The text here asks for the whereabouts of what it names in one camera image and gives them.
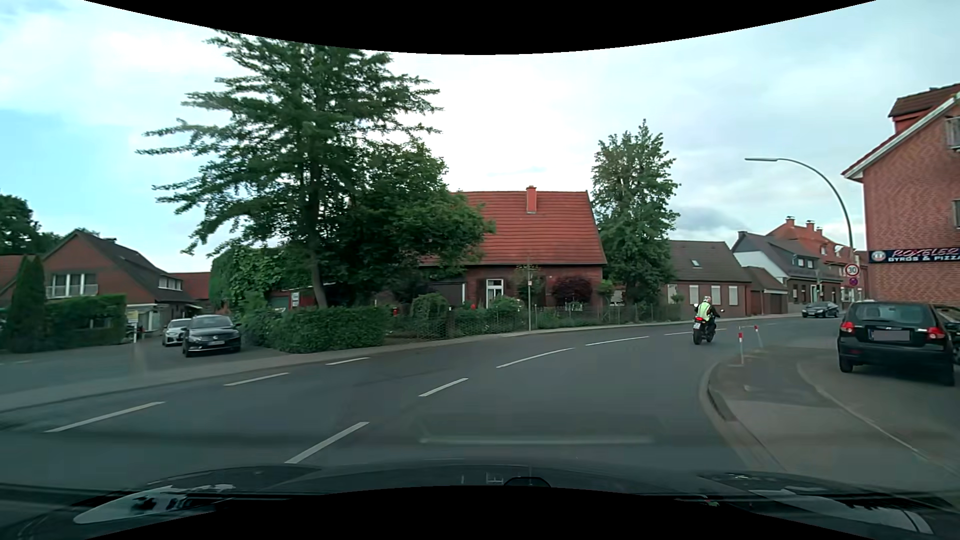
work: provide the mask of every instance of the fence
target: fence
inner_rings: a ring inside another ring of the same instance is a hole
[[[445,316],[391,317],[388,336],[407,339],[449,339],[484,333],[680,321],[680,306],[537,307],[528,312],[455,308]]]

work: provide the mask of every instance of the chimney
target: chimney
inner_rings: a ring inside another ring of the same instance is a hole
[[[537,213],[537,189],[527,186],[527,213]]]

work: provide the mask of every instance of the house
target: house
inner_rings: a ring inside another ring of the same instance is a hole
[[[765,269],[759,266],[744,266],[750,276],[750,311],[753,315],[777,315],[786,313],[788,292],[786,285],[777,281]]]
[[[48,299],[126,294],[128,317],[145,332],[201,310],[183,290],[183,280],[116,243],[116,238],[74,231],[43,256],[43,267]],[[15,278],[0,284],[0,307],[10,304],[15,287]]]
[[[788,313],[799,312],[816,300],[833,301],[840,294],[843,279],[827,274],[820,257],[807,251],[799,240],[740,231],[732,251],[741,265],[763,268],[786,285]]]
[[[887,116],[893,133],[842,173],[863,184],[872,294],[960,305],[960,83]]]
[[[670,240],[676,280],[664,286],[668,305],[684,298],[680,315],[693,318],[693,305],[709,296],[725,317],[746,317],[751,278],[740,267],[726,242]]]
[[[483,216],[496,224],[496,233],[487,234],[480,248],[479,263],[467,265],[466,272],[452,280],[431,283],[453,306],[485,307],[500,295],[516,296],[516,268],[532,264],[540,268],[545,294],[539,306],[555,306],[549,294],[554,283],[577,276],[593,286],[589,303],[602,306],[597,288],[607,264],[593,208],[586,191],[461,191],[473,206],[483,205]],[[435,265],[426,259],[424,267]]]
[[[862,275],[856,276],[856,286],[850,285],[847,266],[853,263],[859,265],[850,246],[838,244],[824,236],[823,228],[815,227],[812,220],[807,220],[805,226],[798,226],[794,217],[788,215],[783,223],[767,235],[783,240],[797,240],[808,252],[819,254],[820,268],[824,276],[841,280],[839,289],[835,286],[834,279],[824,282],[820,300],[848,304],[866,298],[866,283]]]

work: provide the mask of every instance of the red tile roof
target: red tile roof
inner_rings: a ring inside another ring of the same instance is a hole
[[[181,272],[170,274],[171,277],[183,280],[183,291],[196,300],[208,300],[210,297],[209,272]]]
[[[481,264],[607,263],[585,191],[537,191],[537,213],[527,213],[526,191],[461,193],[483,204],[481,213],[496,225],[480,246]]]

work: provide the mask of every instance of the street lamp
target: street lamp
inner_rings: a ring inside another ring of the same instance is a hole
[[[850,255],[851,255],[851,260],[856,261],[856,256],[855,256],[854,250],[853,250],[853,227],[850,226],[850,215],[847,213],[847,205],[843,204],[843,197],[840,196],[840,192],[837,191],[837,188],[833,186],[833,182],[831,182],[826,176],[824,176],[824,173],[818,171],[817,169],[811,167],[810,165],[807,165],[806,163],[804,163],[804,162],[802,162],[802,161],[792,160],[792,159],[790,159],[790,158],[744,158],[744,160],[747,160],[747,161],[790,161],[791,163],[797,163],[798,165],[802,165],[802,166],[810,169],[811,171],[817,173],[818,175],[820,175],[820,178],[824,179],[824,182],[826,182],[827,185],[830,186],[830,189],[833,190],[833,194],[837,196],[837,201],[840,201],[840,208],[843,209],[843,216],[844,216],[844,218],[847,220],[847,237],[848,237],[848,241],[850,242],[850,252],[851,252]],[[818,282],[818,283],[817,283],[817,284],[818,284],[818,286],[819,286],[819,281],[820,281],[819,268],[818,268],[817,270],[818,270],[818,273],[817,273],[817,282]]]

